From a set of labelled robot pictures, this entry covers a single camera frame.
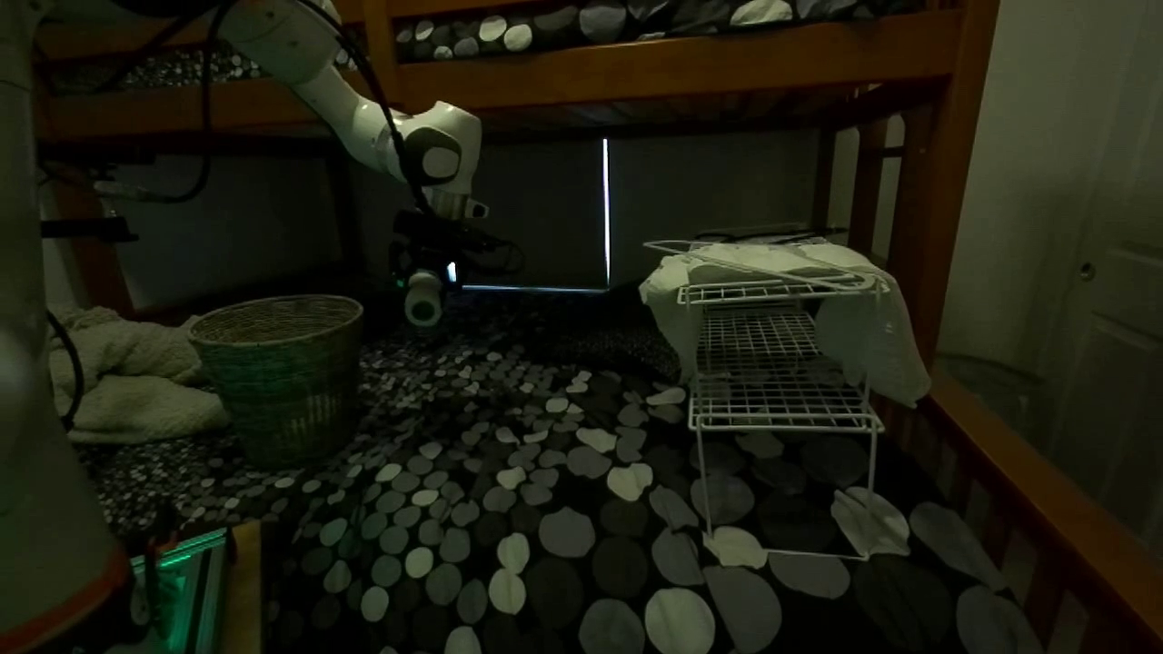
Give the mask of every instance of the bunk bed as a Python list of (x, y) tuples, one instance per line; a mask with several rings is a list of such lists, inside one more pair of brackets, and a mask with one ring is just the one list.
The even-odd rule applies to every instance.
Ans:
[[(858, 126), (850, 245), (870, 246), (881, 167), (903, 156), (886, 269), (903, 278), (915, 337), (936, 356), (976, 119), (1000, 0), (932, 0), (872, 23), (807, 23), (720, 35), (578, 42), (506, 58), (423, 60), (399, 51), (419, 23), (534, 12), (544, 0), (343, 0), (393, 100), (423, 109), (448, 97), (479, 114), (490, 133), (657, 131), (686, 123), (815, 123), (830, 137)], [(119, 58), (160, 24), (39, 33), (39, 64)], [(886, 116), (904, 116), (904, 145), (884, 145)], [(55, 156), (198, 133), (192, 86), (110, 94), (39, 94), (39, 140)], [(312, 133), (316, 119), (277, 85), (240, 77), (214, 86), (214, 131)], [(64, 186), (64, 214), (91, 214), (96, 196)], [(133, 314), (116, 254), (76, 246), (87, 298)], [(896, 437), (1019, 574), (1033, 627), (1050, 641), (1076, 624), (1084, 651), (1163, 651), (1159, 562), (1079, 486), (990, 414), (955, 379), (936, 375), (915, 409), (884, 409)]]

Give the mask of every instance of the white wire shelf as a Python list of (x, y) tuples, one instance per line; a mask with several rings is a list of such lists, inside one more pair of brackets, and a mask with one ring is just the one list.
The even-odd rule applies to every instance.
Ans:
[(862, 274), (815, 269), (764, 278), (715, 278), (680, 286), (680, 304), (747, 304), (747, 301), (790, 301), (790, 298), (847, 298), (872, 286)]
[(695, 432), (884, 432), (870, 392), (824, 356), (769, 375), (698, 375), (686, 404)]
[(800, 301), (720, 304), (706, 314), (698, 371), (769, 371), (815, 356), (815, 318)]

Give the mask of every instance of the basket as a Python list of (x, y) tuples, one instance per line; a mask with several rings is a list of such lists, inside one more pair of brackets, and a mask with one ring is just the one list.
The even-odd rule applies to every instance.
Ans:
[(329, 457), (358, 437), (363, 304), (286, 295), (214, 310), (188, 327), (260, 470)]

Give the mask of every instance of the upper bunk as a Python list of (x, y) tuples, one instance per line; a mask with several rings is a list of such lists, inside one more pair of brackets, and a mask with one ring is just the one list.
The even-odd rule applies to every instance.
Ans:
[[(472, 18), (526, 18), (561, 0), (340, 0), (346, 28), (399, 109), (443, 97), (489, 119), (489, 133), (512, 131), (632, 131), (692, 123), (855, 123), (920, 100), (955, 77), (961, 42), (976, 39), (976, 2), (932, 0), (904, 16), (870, 23), (796, 23), (706, 35), (637, 35), (617, 42), (570, 42), (558, 51), (490, 58), (414, 58), (405, 35), (419, 24), (466, 24)], [(140, 24), (44, 24), (39, 140), (156, 140), (199, 133), (198, 51), (203, 24), (169, 39), (176, 81), (96, 92), (169, 23)], [(226, 53), (213, 92), (219, 133), (312, 133), (322, 123), (279, 85)]]

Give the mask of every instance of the green basket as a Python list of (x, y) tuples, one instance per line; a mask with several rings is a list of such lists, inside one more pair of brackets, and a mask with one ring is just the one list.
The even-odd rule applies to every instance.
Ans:
[(358, 437), (359, 331), (363, 304), (340, 295), (240, 301), (188, 327), (260, 470), (312, 466)]

